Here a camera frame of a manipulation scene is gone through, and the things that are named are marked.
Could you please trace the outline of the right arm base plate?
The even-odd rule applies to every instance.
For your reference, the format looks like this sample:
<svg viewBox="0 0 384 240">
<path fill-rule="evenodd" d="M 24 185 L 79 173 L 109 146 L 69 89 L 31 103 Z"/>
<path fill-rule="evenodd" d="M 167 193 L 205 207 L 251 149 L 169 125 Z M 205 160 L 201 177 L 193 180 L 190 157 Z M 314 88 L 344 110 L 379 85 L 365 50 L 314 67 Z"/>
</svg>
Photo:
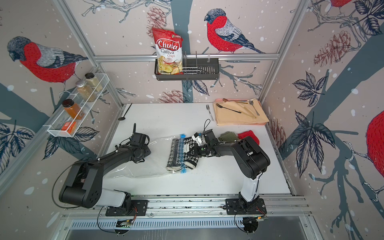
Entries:
<svg viewBox="0 0 384 240">
<path fill-rule="evenodd" d="M 226 199 L 223 206 L 228 215 L 266 215 L 266 205 L 263 199 L 257 198 L 252 202 L 243 199 Z"/>
</svg>

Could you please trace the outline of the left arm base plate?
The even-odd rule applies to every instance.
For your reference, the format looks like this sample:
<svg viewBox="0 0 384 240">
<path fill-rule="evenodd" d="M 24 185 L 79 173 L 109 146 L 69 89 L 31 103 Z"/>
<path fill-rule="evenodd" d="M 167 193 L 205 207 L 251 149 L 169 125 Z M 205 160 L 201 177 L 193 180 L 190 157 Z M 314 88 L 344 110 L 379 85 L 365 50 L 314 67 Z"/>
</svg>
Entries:
<svg viewBox="0 0 384 240">
<path fill-rule="evenodd" d="M 107 217 L 145 216 L 148 208 L 148 200 L 128 200 L 121 207 L 108 207 Z"/>
</svg>

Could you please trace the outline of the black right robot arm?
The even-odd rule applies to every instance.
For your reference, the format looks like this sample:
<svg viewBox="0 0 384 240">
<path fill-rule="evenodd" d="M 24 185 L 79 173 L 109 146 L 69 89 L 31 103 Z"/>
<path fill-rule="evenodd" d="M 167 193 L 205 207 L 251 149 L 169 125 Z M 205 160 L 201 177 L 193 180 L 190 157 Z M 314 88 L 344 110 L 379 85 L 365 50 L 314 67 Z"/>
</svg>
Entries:
<svg viewBox="0 0 384 240">
<path fill-rule="evenodd" d="M 244 174 L 243 186 L 237 199 L 226 199 L 223 209 L 228 215 L 263 215 L 267 214 L 265 202 L 260 198 L 260 178 L 267 171 L 271 161 L 252 137 L 238 141 L 221 142 L 212 130 L 195 133 L 192 139 L 197 143 L 198 157 L 235 158 Z"/>
</svg>

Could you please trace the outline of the houndstooth black white scarf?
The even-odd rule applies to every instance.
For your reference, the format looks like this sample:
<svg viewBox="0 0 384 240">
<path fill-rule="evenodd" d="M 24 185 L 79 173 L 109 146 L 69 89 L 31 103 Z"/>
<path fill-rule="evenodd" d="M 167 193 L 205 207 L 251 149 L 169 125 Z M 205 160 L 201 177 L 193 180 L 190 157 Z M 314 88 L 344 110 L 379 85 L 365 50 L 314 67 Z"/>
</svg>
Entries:
<svg viewBox="0 0 384 240">
<path fill-rule="evenodd" d="M 172 173 L 197 167 L 198 144 L 192 137 L 173 139 L 166 170 Z"/>
</svg>

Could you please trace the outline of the green knitted cloth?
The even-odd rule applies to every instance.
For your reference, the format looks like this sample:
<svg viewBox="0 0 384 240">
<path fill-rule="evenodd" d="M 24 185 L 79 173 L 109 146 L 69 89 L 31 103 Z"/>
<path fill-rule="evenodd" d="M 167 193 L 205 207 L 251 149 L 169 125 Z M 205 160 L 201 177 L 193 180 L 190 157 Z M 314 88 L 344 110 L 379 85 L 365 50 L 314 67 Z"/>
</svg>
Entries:
<svg viewBox="0 0 384 240">
<path fill-rule="evenodd" d="M 218 139 L 220 142 L 237 142 L 240 140 L 236 133 L 229 131 L 221 134 Z"/>
</svg>

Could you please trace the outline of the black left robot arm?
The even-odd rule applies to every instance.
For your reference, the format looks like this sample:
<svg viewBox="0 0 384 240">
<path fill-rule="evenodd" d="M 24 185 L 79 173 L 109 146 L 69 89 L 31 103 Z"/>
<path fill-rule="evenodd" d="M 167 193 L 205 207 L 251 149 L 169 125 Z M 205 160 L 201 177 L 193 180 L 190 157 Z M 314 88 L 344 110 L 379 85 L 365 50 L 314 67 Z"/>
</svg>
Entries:
<svg viewBox="0 0 384 240">
<path fill-rule="evenodd" d="M 86 209 L 109 207 L 122 211 L 123 215 L 131 214 L 135 209 L 130 193 L 103 188 L 107 173 L 124 163 L 142 163 L 151 154 L 149 136 L 133 133 L 129 140 L 103 157 L 74 163 L 59 193 L 59 201 Z"/>
</svg>

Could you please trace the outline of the red knitted cloth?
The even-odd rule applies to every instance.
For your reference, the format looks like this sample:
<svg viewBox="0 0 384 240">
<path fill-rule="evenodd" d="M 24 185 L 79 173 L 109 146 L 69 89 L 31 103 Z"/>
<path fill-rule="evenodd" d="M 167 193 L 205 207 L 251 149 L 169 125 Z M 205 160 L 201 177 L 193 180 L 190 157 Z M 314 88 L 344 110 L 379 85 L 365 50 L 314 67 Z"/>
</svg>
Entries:
<svg viewBox="0 0 384 240">
<path fill-rule="evenodd" d="M 246 137 L 251 137 L 258 145 L 260 144 L 259 138 L 251 130 L 238 134 L 239 139 L 244 139 Z"/>
</svg>

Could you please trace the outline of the clear vacuum bag blue zipper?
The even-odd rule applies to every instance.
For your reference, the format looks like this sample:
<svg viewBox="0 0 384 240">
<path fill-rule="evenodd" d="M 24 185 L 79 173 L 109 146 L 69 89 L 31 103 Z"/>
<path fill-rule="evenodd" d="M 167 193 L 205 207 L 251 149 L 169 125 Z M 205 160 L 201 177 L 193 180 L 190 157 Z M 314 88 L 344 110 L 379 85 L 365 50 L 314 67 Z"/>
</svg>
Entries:
<svg viewBox="0 0 384 240">
<path fill-rule="evenodd" d="M 185 173 L 184 134 L 158 138 L 148 144 L 151 154 L 141 163 L 122 164 L 105 175 L 106 179 L 127 177 L 143 179 L 161 177 L 168 174 Z"/>
</svg>

